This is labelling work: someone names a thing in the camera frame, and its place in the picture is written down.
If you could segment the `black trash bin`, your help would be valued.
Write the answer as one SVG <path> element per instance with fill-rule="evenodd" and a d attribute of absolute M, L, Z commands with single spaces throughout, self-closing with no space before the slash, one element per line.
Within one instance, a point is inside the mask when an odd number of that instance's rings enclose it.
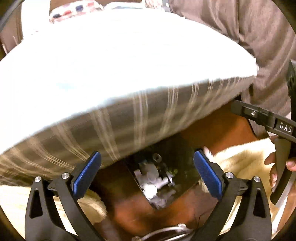
<path fill-rule="evenodd" d="M 167 208 L 198 184 L 195 149 L 176 134 L 124 159 L 138 188 L 154 209 Z"/>

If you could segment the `yellow fluffy rug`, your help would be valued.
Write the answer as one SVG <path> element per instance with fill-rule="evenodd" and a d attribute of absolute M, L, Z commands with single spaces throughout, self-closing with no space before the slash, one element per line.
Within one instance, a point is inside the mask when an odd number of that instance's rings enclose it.
<path fill-rule="evenodd" d="M 267 195 L 270 195 L 269 171 L 271 166 L 266 166 L 263 161 L 274 151 L 274 144 L 269 138 L 266 138 L 229 147 L 214 155 L 213 160 L 224 171 L 231 171 L 239 178 L 251 178 L 259 175 Z M 30 190 L 30 187 L 1 186 L 1 207 L 21 237 L 25 237 L 25 214 Z M 106 219 L 106 206 L 95 192 L 88 191 L 78 203 L 93 225 Z"/>

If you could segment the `brown curtain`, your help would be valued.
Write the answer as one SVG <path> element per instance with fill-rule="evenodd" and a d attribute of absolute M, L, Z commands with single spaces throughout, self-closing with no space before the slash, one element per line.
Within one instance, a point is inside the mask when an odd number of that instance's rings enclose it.
<path fill-rule="evenodd" d="M 172 13 L 205 24 L 256 58 L 259 72 L 241 93 L 244 102 L 290 115 L 285 82 L 295 58 L 295 33 L 272 1 L 169 1 Z"/>

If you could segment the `light blue cartoon sheet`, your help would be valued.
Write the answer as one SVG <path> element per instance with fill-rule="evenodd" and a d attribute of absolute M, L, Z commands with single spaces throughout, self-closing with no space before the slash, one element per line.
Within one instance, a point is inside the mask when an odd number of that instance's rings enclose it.
<path fill-rule="evenodd" d="M 1 61 L 1 152 L 141 91 L 257 73 L 236 42 L 172 13 L 113 9 L 49 23 Z"/>

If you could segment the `brown patterned cushion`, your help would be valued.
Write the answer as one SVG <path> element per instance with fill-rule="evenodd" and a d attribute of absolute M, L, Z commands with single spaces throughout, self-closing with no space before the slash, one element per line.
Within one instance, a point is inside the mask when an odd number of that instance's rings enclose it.
<path fill-rule="evenodd" d="M 142 0 L 141 3 L 149 9 L 162 9 L 167 12 L 171 11 L 168 0 Z"/>

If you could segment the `light blue pillow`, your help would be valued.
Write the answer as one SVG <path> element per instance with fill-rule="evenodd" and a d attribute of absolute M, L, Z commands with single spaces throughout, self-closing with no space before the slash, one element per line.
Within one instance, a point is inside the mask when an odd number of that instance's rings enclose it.
<path fill-rule="evenodd" d="M 104 6 L 104 9 L 145 9 L 145 5 L 143 3 L 114 1 Z"/>

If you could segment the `plaid red blue pillow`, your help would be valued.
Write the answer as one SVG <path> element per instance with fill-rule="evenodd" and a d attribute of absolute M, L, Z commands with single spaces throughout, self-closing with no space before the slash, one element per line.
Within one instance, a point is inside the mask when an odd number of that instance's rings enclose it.
<path fill-rule="evenodd" d="M 74 1 L 53 9 L 49 15 L 49 21 L 51 23 L 60 22 L 93 11 L 102 11 L 103 9 L 104 7 L 97 1 Z"/>

